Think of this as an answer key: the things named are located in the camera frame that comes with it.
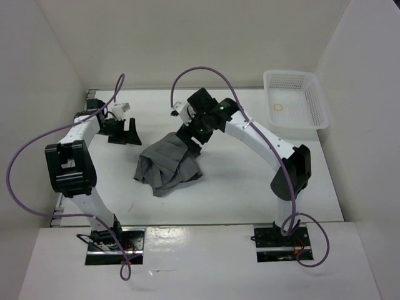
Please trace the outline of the grey skirt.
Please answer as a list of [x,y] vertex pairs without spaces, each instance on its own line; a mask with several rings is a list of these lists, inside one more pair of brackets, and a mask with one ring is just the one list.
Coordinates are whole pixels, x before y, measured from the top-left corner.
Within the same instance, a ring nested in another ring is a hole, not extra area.
[[202,176],[189,148],[175,132],[170,132],[139,155],[134,179],[150,185],[153,196],[160,198],[177,185],[198,180]]

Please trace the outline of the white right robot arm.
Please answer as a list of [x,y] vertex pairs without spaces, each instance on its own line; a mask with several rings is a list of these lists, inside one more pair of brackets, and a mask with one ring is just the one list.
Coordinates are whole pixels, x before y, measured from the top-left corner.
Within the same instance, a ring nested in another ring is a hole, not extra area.
[[198,156],[214,131],[221,131],[244,143],[275,170],[270,183],[277,197],[274,240],[287,246],[296,237],[299,215],[296,199],[311,177],[311,153],[308,147],[296,147],[253,119],[244,116],[238,103],[230,98],[221,102],[201,88],[186,101],[171,106],[171,115],[179,116],[182,126],[177,132],[189,150]]

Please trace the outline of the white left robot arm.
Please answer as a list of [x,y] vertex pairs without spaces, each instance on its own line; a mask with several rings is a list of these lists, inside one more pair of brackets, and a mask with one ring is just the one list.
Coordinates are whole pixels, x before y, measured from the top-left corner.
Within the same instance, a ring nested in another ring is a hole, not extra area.
[[46,146],[45,157],[51,186],[80,209],[91,225],[89,236],[99,248],[119,249],[124,244],[120,222],[96,191],[97,174],[89,153],[95,135],[108,137],[112,144],[141,145],[134,118],[125,119],[128,103],[114,103],[111,110],[99,99],[87,100],[86,109],[74,116],[73,126],[57,143]]

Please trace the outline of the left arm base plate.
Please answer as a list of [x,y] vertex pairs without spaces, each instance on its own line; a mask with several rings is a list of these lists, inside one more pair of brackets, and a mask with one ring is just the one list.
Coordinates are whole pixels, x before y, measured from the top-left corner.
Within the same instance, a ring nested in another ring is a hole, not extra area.
[[[144,229],[123,229],[121,232],[120,243],[131,265],[143,263],[144,236]],[[106,242],[96,240],[93,232],[76,234],[76,237],[87,245],[85,265],[107,266],[120,265],[124,262],[124,256],[113,238]]]

